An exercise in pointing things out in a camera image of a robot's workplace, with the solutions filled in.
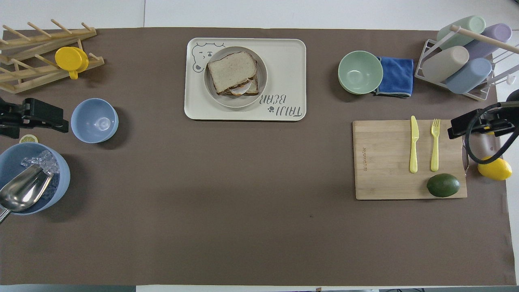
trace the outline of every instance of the cutting board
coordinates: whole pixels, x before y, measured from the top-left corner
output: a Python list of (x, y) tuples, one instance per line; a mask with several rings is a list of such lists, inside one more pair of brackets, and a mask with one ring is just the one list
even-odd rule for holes
[(416, 142), (418, 172), (409, 171), (411, 122), (353, 122), (355, 190), (359, 200), (404, 200), (436, 198), (427, 190), (430, 177), (447, 173), (461, 183), (460, 190), (447, 198), (467, 197), (461, 138), (450, 140), (450, 123), (441, 121), (439, 170), (432, 172), (432, 120), (418, 120), (420, 138)]

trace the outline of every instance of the folded cloth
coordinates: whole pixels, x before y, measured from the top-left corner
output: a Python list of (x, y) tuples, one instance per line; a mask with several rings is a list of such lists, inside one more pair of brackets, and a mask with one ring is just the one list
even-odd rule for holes
[(413, 93), (413, 60), (378, 57), (384, 76), (375, 95), (408, 98)]

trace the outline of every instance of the yellow fork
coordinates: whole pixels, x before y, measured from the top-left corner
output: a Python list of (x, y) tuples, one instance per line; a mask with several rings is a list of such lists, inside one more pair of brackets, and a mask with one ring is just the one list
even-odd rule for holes
[(440, 119), (435, 118), (431, 126), (431, 134), (434, 137), (434, 144), (432, 146), (431, 170), (438, 171), (438, 136), (440, 136)]

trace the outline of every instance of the yellow knife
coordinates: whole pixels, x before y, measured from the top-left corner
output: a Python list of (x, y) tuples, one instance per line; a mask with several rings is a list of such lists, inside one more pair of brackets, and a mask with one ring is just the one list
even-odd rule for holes
[(411, 116), (411, 159), (409, 160), (409, 171), (416, 173), (418, 171), (418, 161), (416, 159), (416, 141), (420, 138), (418, 131), (418, 123), (415, 116)]

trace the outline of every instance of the green avocado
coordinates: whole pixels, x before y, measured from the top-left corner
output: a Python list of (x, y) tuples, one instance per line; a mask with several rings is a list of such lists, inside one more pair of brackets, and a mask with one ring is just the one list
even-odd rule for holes
[(459, 191), (459, 180), (450, 174), (439, 174), (431, 177), (427, 182), (427, 189), (435, 197), (452, 196)]

